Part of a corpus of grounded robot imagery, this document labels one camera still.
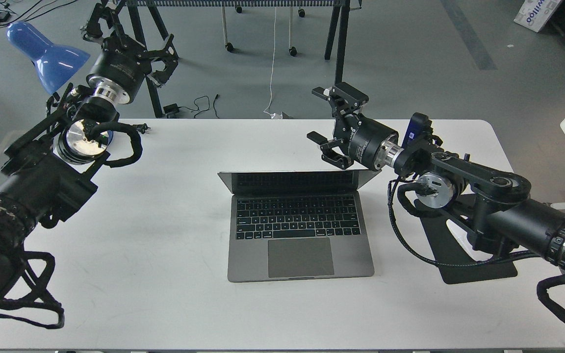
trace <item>laptop keyboard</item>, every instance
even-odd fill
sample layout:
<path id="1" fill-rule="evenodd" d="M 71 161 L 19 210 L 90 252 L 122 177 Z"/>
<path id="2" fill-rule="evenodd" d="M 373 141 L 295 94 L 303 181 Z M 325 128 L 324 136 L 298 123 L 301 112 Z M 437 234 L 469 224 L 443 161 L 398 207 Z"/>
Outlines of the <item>laptop keyboard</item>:
<path id="1" fill-rule="evenodd" d="M 237 200 L 237 239 L 361 234 L 352 195 Z"/>

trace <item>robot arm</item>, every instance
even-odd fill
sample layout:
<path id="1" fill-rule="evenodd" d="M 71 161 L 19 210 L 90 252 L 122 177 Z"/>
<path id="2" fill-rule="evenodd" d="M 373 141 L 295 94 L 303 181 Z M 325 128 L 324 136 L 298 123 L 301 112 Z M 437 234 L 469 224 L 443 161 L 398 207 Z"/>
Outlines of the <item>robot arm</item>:
<path id="1" fill-rule="evenodd" d="M 143 152 L 140 133 L 147 125 L 120 123 L 116 106 L 135 98 L 145 76 L 157 85 L 167 82 L 178 64 L 169 36 L 161 50 L 147 51 L 140 43 L 123 34 L 118 14 L 124 2 L 111 9 L 102 0 L 83 29 L 84 38 L 102 45 L 102 52 L 87 76 L 88 85 L 73 87 L 69 83 L 62 98 L 54 94 L 47 101 L 47 116 L 15 141 L 5 154 L 9 160 L 2 167 L 7 181 L 0 186 L 0 309 L 40 308 L 58 315 L 56 324 L 41 324 L 22 317 L 0 313 L 0 318 L 28 322 L 45 328 L 61 328 L 64 311 L 47 290 L 54 271 L 53 255 L 25 251 L 24 241 L 40 223 L 56 226 L 74 215 L 96 192 L 91 181 L 102 165 L 111 168 L 135 163 Z M 102 38 L 99 20 L 112 29 Z M 163 61 L 162 71 L 152 72 L 151 63 Z M 130 137 L 133 154 L 128 158 L 108 160 L 106 151 L 112 134 L 123 132 Z M 85 172 L 70 164 L 91 163 Z M 30 260 L 45 261 L 37 275 Z M 6 299 L 19 281 L 30 288 L 20 299 Z"/>
<path id="2" fill-rule="evenodd" d="M 307 135 L 320 146 L 323 160 L 341 169 L 350 167 L 354 161 L 371 170 L 387 166 L 398 174 L 389 195 L 393 224 L 393 194 L 397 184 L 405 181 L 397 187 L 397 198 L 405 210 L 415 217 L 444 215 L 461 226 L 474 250 L 493 255 L 479 264 L 538 255 L 565 272 L 565 213 L 530 199 L 531 184 L 527 179 L 472 163 L 468 154 L 460 158 L 445 151 L 424 114 L 412 116 L 403 143 L 398 145 L 395 130 L 361 114 L 368 98 L 345 82 L 327 90 L 318 87 L 313 93 L 330 103 L 335 118 L 333 139 L 314 131 Z M 468 185 L 475 194 L 472 204 L 458 200 Z M 424 210 L 412 205 L 406 192 L 415 192 Z M 396 234 L 413 252 L 399 232 Z M 532 253 L 512 252 L 518 246 Z M 441 264 L 415 255 L 436 266 L 463 266 Z M 547 294 L 549 288 L 559 284 L 565 284 L 565 274 L 541 281 L 538 298 L 565 323 L 565 309 Z"/>

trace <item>metal rack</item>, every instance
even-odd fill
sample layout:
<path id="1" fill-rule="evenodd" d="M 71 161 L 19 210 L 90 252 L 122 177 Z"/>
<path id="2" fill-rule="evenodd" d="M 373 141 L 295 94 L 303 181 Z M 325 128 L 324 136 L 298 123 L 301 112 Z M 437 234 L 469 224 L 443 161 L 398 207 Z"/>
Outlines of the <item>metal rack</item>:
<path id="1" fill-rule="evenodd" d="M 132 21 L 132 29 L 136 40 L 145 45 L 145 36 L 141 25 L 138 7 L 147 7 L 150 14 L 158 27 L 161 36 L 166 38 L 168 32 L 161 18 L 159 7 L 182 6 L 182 7 L 222 7 L 222 23 L 224 25 L 224 42 L 226 49 L 231 51 L 233 47 L 229 45 L 226 31 L 226 7 L 314 7 L 314 6 L 332 6 L 333 12 L 328 29 L 327 45 L 324 52 L 324 59 L 330 60 L 330 56 L 334 44 L 334 34 L 339 23 L 339 39 L 337 43 L 337 59 L 334 74 L 334 83 L 340 83 L 343 76 L 343 60 L 346 51 L 346 36 L 348 33 L 348 16 L 350 14 L 350 0 L 126 0 L 130 20 Z M 291 17 L 289 18 L 289 53 L 292 54 L 291 45 Z M 157 118 L 163 116 L 161 110 L 158 93 L 154 85 L 148 80 L 148 90 L 154 107 L 154 114 Z"/>

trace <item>laptop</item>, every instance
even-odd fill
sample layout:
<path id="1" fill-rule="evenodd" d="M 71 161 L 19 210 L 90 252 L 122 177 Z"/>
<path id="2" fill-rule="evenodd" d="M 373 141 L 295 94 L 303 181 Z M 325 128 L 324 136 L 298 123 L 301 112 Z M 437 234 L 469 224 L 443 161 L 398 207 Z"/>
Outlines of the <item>laptop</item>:
<path id="1" fill-rule="evenodd" d="M 228 280 L 372 276 L 357 189 L 379 172 L 218 173 L 233 193 Z"/>

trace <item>blue desk lamp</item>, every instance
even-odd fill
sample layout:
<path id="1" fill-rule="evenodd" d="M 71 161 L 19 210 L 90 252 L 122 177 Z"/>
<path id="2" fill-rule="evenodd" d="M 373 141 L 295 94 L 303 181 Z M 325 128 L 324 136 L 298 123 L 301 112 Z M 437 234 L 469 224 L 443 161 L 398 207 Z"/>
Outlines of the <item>blue desk lamp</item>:
<path id="1" fill-rule="evenodd" d="M 49 94 L 67 83 L 90 56 L 74 47 L 50 42 L 27 22 L 9 25 L 7 37 L 12 45 L 34 62 L 38 79 Z"/>

